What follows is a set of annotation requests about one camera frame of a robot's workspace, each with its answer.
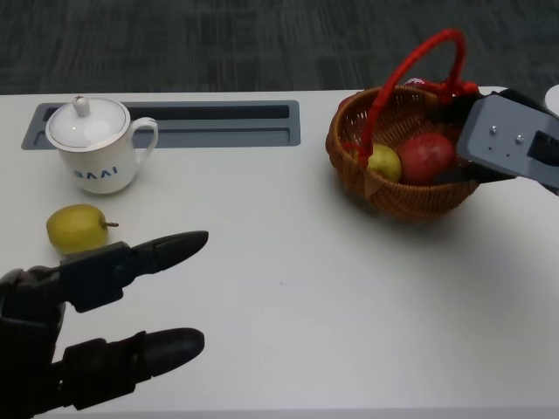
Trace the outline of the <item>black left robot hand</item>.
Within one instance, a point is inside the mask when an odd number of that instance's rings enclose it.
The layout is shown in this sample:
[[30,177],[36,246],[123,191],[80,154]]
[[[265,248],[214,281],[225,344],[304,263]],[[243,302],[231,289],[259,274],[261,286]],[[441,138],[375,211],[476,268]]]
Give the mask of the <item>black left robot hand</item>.
[[1,278],[1,416],[32,418],[77,410],[131,394],[204,350],[193,328],[139,332],[109,343],[89,340],[54,361],[67,304],[85,313],[111,304],[136,278],[165,271],[198,253],[206,231],[160,237],[134,247],[123,242],[74,254],[57,267],[9,271]]

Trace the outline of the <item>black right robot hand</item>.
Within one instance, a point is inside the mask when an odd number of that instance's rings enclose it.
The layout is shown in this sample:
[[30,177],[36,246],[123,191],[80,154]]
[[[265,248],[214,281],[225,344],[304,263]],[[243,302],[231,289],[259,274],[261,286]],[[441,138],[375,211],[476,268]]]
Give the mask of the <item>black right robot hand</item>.
[[539,103],[505,89],[455,97],[428,116],[460,129],[456,150],[467,160],[438,175],[436,184],[521,177],[558,193],[558,116]]

